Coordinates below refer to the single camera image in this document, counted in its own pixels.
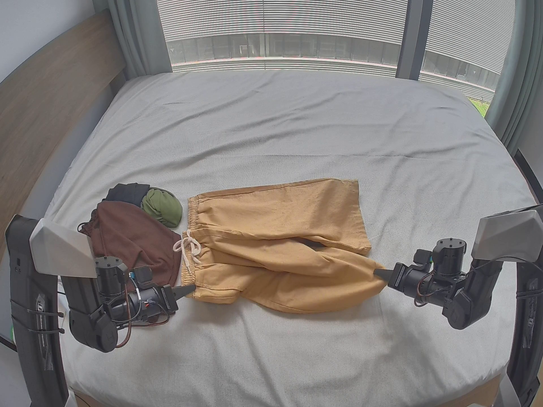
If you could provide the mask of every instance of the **gray-green curtain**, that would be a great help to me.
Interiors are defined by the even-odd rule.
[[[156,0],[92,0],[98,13],[108,8],[126,60],[128,79],[172,72]]]
[[[511,155],[542,83],[543,0],[516,0],[515,24],[486,120]]]

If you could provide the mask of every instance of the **trousers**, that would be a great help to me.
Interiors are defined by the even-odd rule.
[[[356,180],[199,194],[188,200],[183,237],[181,284],[196,285],[196,300],[242,296],[282,312],[317,313],[349,308],[386,286],[373,274],[383,267],[365,256],[371,245]]]

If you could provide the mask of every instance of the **bed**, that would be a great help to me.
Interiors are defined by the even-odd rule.
[[[459,91],[344,73],[220,71],[126,83],[46,217],[75,229],[119,182],[165,188],[186,213],[198,193],[327,176],[359,180],[370,257],[386,268],[448,236],[464,238],[469,254],[480,217],[534,203]],[[515,273],[504,264],[490,312],[460,331],[439,308],[417,309],[391,289],[316,315],[182,299],[168,324],[134,329],[127,347],[107,354],[76,342],[65,319],[64,370],[71,389],[111,407],[467,406],[489,396],[490,405],[511,350]]]

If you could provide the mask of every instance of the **building exterior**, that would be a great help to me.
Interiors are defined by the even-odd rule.
[[[394,77],[407,0],[158,0],[174,71],[320,69]],[[515,0],[434,0],[420,80],[490,101]]]

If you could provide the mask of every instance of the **green garment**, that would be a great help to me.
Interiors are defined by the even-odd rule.
[[[177,227],[181,221],[183,207],[167,190],[152,188],[141,201],[142,209],[152,218],[167,227]]]

